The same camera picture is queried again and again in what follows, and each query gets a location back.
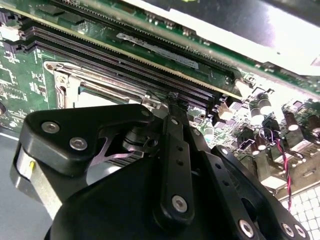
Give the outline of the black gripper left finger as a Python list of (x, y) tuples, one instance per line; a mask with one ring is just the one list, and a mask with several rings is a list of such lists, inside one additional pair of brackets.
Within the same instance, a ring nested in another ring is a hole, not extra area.
[(74, 194), (152, 152), (143, 130), (189, 127), (188, 106), (170, 93), (158, 114), (142, 104), (33, 112), (23, 122), (13, 165), (54, 220)]

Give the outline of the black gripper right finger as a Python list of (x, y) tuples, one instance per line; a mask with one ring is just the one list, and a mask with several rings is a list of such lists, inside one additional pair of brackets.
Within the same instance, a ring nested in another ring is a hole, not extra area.
[(186, 129), (195, 177), (194, 222), (184, 240), (308, 240), (308, 232), (248, 169), (221, 145), (209, 149)]

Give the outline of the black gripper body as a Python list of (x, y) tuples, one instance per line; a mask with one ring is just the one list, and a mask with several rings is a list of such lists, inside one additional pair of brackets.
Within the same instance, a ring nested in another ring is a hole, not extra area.
[(186, 126), (144, 129), (146, 157), (71, 196), (49, 240), (183, 240), (195, 219), (195, 177)]

